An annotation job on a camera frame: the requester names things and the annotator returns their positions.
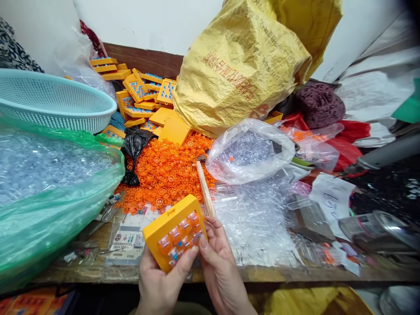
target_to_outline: yellow bag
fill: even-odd
[[[373,312],[351,287],[334,285],[276,290],[264,305],[264,315],[271,314],[373,315]]]
[[[227,0],[184,57],[174,109],[216,137],[262,118],[322,62],[341,0]]]

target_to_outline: fingernail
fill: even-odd
[[[203,236],[203,237],[200,238],[199,245],[203,249],[206,249],[207,248],[207,246],[209,245],[209,243],[207,242],[205,236]]]
[[[187,254],[190,256],[191,259],[194,259],[195,256],[197,255],[197,252],[198,252],[198,247],[194,246],[193,248],[191,248],[191,250],[187,252]]]

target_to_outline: white wall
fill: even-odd
[[[0,15],[16,39],[50,72],[62,41],[77,47],[78,18],[113,44],[185,55],[223,0],[1,0]],[[343,0],[343,18],[313,77],[333,82],[401,13],[399,0]]]
[[[343,0],[343,17],[312,77],[334,82],[403,9],[400,0]]]
[[[176,55],[187,53],[223,3],[223,0],[73,1],[80,19],[102,41]]]
[[[47,73],[53,52],[63,41],[78,47],[71,27],[80,30],[80,23],[72,0],[1,0],[0,15],[14,28],[18,43]]]

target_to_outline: plastic basket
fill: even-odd
[[[99,133],[117,104],[88,85],[49,74],[0,69],[0,113],[47,127]]]

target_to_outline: black plastic bag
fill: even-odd
[[[137,177],[136,173],[134,173],[134,171],[136,170],[137,159],[152,137],[156,137],[156,135],[148,130],[143,130],[138,127],[126,129],[124,146],[121,148],[121,151],[124,155],[127,154],[130,156],[130,158],[133,159],[133,168],[131,170],[127,168],[128,163],[127,159],[125,159],[124,164],[126,173],[122,178],[121,183],[131,186],[140,186],[139,178]]]

